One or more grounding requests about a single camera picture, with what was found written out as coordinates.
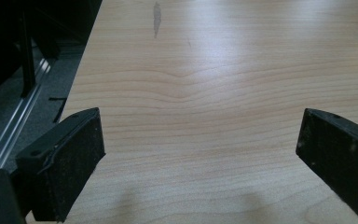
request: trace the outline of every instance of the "gray carpet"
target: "gray carpet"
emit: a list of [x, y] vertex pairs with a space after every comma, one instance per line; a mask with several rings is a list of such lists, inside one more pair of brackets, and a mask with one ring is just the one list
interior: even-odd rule
[[[41, 92], [34, 108], [4, 167], [10, 172], [16, 169], [15, 155], [57, 124], [64, 99], [69, 94], [84, 47], [70, 41], [62, 41], [59, 45], [62, 53], [52, 65], [45, 81], [41, 83]], [[37, 67], [41, 58], [37, 49], [34, 50], [34, 57]], [[0, 134], [20, 101], [21, 88], [20, 69], [0, 86]]]

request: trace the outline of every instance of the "light wood surface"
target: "light wood surface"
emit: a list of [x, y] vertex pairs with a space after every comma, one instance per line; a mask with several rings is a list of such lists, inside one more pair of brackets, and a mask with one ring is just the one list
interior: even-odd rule
[[64, 109], [106, 156], [65, 223], [358, 223], [296, 155], [306, 107], [358, 123], [358, 0], [103, 0]]

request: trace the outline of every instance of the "small stain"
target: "small stain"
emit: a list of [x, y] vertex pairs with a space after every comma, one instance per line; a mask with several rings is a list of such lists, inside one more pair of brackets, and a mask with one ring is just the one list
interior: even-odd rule
[[154, 30], [155, 30], [155, 38], [157, 38], [159, 25], [161, 24], [161, 8], [159, 7], [159, 3], [156, 2], [153, 8], [154, 14]]

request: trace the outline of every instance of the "wood grain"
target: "wood grain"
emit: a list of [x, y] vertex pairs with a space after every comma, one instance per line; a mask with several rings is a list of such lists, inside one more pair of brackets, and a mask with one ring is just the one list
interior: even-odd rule
[[358, 123], [358, 0], [104, 0], [64, 109], [107, 155], [65, 223], [358, 223], [296, 156], [304, 108]]

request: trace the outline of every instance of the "floor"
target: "floor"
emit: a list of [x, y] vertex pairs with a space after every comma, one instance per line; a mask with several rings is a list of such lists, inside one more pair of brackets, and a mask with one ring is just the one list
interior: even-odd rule
[[[45, 61], [38, 48], [34, 47], [35, 69], [42, 69], [41, 62], [44, 62], [44, 65], [48, 62], [50, 68], [45, 72], [43, 79], [38, 81], [40, 92], [35, 98], [34, 106], [23, 126], [19, 125], [20, 131], [14, 136], [11, 152], [7, 153], [3, 167], [10, 172], [16, 169], [15, 155], [58, 123], [65, 99], [71, 89], [85, 47], [71, 40], [59, 40], [58, 43], [62, 52], [57, 60]], [[21, 101], [21, 90], [20, 68], [0, 86], [0, 137]]]

